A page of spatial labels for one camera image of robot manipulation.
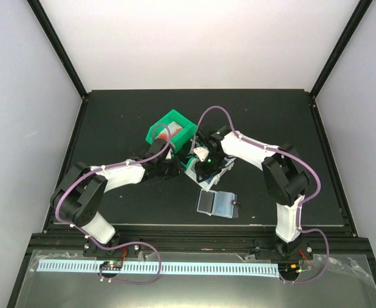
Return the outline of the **white plastic card bin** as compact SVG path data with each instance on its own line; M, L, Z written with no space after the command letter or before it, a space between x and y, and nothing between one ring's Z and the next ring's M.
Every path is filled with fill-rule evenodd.
M217 185L220 178L234 166L234 157L210 156L204 161L192 158L186 165L185 174L205 191Z

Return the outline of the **green double compartment bin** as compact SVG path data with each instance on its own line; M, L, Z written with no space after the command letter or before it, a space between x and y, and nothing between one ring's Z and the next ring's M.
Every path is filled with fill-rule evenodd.
M152 144L154 139L166 141L168 137L171 137L171 144L178 152L187 141L191 140L196 130L196 124L172 109L149 128L146 142Z

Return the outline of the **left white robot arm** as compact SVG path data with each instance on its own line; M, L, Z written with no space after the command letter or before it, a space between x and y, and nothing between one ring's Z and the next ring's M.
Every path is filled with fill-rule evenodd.
M98 242L106 256L115 255L121 246L115 228L102 216L99 207L103 195L119 187L158 178L168 180L182 174L184 167L175 157L153 160L133 157L108 166L75 164L55 189L50 205L59 222L82 229Z

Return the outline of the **clear sleeve card holder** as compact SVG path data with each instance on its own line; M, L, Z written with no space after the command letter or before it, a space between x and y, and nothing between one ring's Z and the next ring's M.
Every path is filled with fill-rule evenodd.
M239 217L241 204L237 199L237 195L233 192L214 191L214 205L210 216L236 219Z

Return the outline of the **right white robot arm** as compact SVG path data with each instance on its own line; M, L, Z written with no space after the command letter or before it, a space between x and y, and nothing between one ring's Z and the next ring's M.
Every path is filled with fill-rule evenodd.
M260 169L269 195L277 204L277 239L275 253L288 259L298 250L296 239L301 234L301 210L309 186L307 170L294 161L295 149L270 146L241 135L225 126L220 130L200 128L195 133L191 150L194 159L187 167L189 175L208 191L229 171L239 158Z

